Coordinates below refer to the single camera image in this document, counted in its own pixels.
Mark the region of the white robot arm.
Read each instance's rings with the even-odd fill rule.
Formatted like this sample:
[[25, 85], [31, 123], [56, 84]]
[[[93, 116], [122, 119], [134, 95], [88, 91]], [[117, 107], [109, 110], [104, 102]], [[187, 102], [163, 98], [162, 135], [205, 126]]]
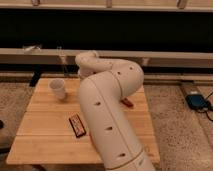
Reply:
[[95, 51], [78, 54], [78, 99], [93, 143], [106, 171], [156, 171], [120, 107], [143, 84], [132, 61], [103, 59]]

